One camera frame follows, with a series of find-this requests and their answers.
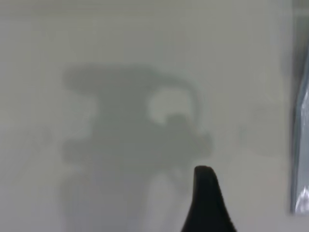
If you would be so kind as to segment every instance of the white wall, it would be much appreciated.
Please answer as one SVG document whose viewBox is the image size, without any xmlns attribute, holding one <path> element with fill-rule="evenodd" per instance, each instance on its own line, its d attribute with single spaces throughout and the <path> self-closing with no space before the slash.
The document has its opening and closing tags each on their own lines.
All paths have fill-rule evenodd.
<svg viewBox="0 0 309 232">
<path fill-rule="evenodd" d="M 196 165 L 239 231 L 307 229 L 288 215 L 291 2 L 57 4 L 2 9 L 2 232 L 178 232 Z"/>
</svg>

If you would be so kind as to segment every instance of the gray wall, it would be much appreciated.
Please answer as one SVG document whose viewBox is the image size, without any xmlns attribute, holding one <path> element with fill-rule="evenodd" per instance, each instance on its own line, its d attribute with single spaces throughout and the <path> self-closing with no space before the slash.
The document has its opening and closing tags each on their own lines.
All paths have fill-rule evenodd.
<svg viewBox="0 0 309 232">
<path fill-rule="evenodd" d="M 196 165 L 215 169 L 239 231 L 306 230 L 288 215 L 292 13 L 288 0 L 6 4 L 1 231 L 178 232 Z"/>
</svg>

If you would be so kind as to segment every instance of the wall surface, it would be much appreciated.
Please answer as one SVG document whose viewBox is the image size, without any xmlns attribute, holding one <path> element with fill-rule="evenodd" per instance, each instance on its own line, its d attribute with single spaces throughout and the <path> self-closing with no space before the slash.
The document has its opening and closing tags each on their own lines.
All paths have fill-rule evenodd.
<svg viewBox="0 0 309 232">
<path fill-rule="evenodd" d="M 308 230 L 288 213 L 289 0 L 14 2 L 0 10 L 2 232 L 179 232 L 196 165 L 240 232 Z"/>
</svg>

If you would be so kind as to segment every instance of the blurry object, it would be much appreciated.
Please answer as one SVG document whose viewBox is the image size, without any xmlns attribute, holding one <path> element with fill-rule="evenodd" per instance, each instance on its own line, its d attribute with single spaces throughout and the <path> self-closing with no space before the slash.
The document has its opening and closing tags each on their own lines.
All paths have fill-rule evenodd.
<svg viewBox="0 0 309 232">
<path fill-rule="evenodd" d="M 236 232 L 212 168 L 194 169 L 192 204 L 182 232 Z"/>
<path fill-rule="evenodd" d="M 309 56 L 295 108 L 295 124 L 293 137 L 294 170 L 292 183 L 292 212 L 309 214 Z"/>
</svg>

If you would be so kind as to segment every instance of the black object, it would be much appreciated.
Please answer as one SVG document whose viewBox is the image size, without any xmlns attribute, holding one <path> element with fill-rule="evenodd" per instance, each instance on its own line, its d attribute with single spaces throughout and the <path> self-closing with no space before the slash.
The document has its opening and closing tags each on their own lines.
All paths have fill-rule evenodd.
<svg viewBox="0 0 309 232">
<path fill-rule="evenodd" d="M 182 232 L 236 232 L 211 167 L 194 169 L 192 204 Z"/>
</svg>

